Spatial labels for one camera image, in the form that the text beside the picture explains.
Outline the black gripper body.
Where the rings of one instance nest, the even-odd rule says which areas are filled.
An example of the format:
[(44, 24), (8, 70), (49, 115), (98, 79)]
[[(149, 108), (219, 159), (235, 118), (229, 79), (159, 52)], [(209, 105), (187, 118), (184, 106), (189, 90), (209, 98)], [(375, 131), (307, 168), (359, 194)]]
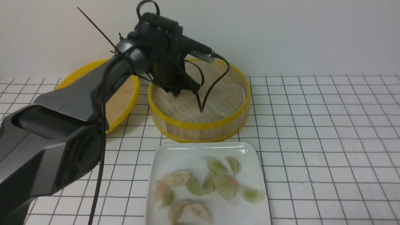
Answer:
[(189, 39), (183, 36), (183, 27), (178, 22), (147, 12), (139, 17), (128, 37), (144, 49), (156, 86), (175, 97), (181, 91), (199, 91), (200, 84), (185, 70)]

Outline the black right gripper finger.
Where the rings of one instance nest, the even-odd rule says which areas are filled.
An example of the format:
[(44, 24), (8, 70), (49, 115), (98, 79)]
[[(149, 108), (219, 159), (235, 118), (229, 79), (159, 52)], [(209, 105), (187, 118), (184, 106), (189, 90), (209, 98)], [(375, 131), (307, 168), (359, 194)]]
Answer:
[(207, 92), (206, 92), (206, 94), (205, 94), (205, 97), (204, 97), (204, 100), (203, 100), (202, 105), (201, 105), (201, 113), (203, 113), (203, 111), (204, 111), (204, 108), (205, 108), (205, 105), (206, 105), (206, 101), (207, 101), (207, 98), (208, 98), (209, 94), (211, 93), (211, 90), (216, 86), (216, 84), (217, 84), (222, 78), (224, 78), (224, 77), (226, 76), (226, 74), (229, 72), (229, 69), (230, 69), (230, 64), (229, 64), (229, 62), (228, 62), (224, 57), (222, 57), (222, 56), (213, 56), (213, 57), (224, 61), (227, 67), (226, 67), (225, 72), (224, 72), (219, 78), (217, 78), (217, 79), (212, 83), (212, 85), (209, 87), (209, 89), (207, 90)]

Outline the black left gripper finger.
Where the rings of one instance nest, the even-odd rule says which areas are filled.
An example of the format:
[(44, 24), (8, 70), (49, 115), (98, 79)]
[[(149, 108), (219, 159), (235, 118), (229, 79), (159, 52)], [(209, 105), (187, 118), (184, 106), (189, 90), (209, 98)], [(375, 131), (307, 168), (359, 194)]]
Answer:
[(201, 113), (203, 113), (204, 107), (203, 107), (203, 105), (202, 105), (202, 102), (201, 102), (201, 100), (200, 100), (200, 96), (199, 96), (198, 92), (195, 92), (195, 96), (196, 96), (196, 101), (197, 101), (197, 104), (198, 104), (199, 111), (200, 111)]

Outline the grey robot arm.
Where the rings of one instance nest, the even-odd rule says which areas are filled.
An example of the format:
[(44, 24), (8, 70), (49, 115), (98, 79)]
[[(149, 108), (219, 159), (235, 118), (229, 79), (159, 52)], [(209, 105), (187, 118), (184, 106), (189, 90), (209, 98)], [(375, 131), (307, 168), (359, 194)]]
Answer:
[(223, 57), (183, 35), (176, 21), (157, 13), (138, 13), (139, 22), (114, 45), (114, 56), (73, 84), (38, 96), (34, 103), (6, 116), (1, 124), (1, 224), (23, 225), (30, 203), (50, 196), (100, 165), (88, 224), (92, 224), (103, 176), (106, 103), (133, 76), (174, 96), (201, 84), (185, 71), (190, 54), (211, 63)]

